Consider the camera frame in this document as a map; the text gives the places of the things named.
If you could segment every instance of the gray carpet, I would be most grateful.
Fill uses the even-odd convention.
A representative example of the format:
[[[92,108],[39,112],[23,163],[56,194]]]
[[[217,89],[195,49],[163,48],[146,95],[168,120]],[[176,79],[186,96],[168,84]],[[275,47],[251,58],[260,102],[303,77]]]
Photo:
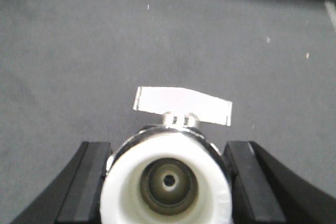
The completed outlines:
[[[137,86],[233,101],[232,127],[203,125],[211,141],[256,141],[336,196],[335,83],[323,2],[0,0],[0,223],[81,141],[117,148],[159,122],[131,110]]]

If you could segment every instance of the gray floor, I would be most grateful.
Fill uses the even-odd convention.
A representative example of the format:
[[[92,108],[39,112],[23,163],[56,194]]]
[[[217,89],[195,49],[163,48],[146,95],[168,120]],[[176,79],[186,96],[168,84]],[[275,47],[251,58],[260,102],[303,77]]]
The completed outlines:
[[[203,126],[211,141],[257,141],[336,196],[336,33],[323,2],[0,0],[0,31],[0,223],[81,141],[116,148],[159,122],[131,110],[141,85],[233,101],[231,128]]]

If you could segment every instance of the black clamp jaw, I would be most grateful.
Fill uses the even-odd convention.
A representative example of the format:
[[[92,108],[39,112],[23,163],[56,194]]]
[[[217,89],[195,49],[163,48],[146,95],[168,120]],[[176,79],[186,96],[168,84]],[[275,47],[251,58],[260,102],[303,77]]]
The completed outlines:
[[[229,110],[223,108],[230,113],[232,104],[222,105],[228,105]],[[165,116],[163,129],[178,131],[173,125],[182,123],[184,129],[198,132],[193,128],[194,116],[185,120],[184,114],[183,118]],[[222,122],[230,122],[230,114]],[[145,131],[148,134],[156,128],[148,126]],[[83,142],[64,170],[12,224],[101,224],[100,197],[107,172],[115,162],[111,157],[116,159],[132,144],[137,144],[134,139],[111,156],[110,143]],[[204,142],[204,146],[210,153],[216,151],[212,144]],[[336,223],[336,199],[304,181],[257,143],[228,141],[218,157],[221,160],[216,162],[230,187],[234,224]]]

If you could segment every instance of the white valve handle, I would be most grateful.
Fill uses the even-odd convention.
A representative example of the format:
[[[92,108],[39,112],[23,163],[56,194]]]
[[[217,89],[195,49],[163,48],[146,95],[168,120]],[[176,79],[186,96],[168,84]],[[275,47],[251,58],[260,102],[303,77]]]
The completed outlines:
[[[191,113],[200,122],[230,126],[232,102],[194,90],[175,87],[138,87],[133,109],[164,115]]]

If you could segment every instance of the white pvc fitting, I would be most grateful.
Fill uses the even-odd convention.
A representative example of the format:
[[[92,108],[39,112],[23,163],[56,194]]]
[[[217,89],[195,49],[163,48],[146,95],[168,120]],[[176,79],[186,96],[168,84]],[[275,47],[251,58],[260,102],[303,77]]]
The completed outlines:
[[[140,194],[142,172],[161,158],[183,162],[197,179],[197,198],[178,215],[154,212]],[[113,164],[102,188],[100,214],[102,224],[229,224],[232,200],[223,171],[200,143],[182,133],[160,133],[132,147]]]

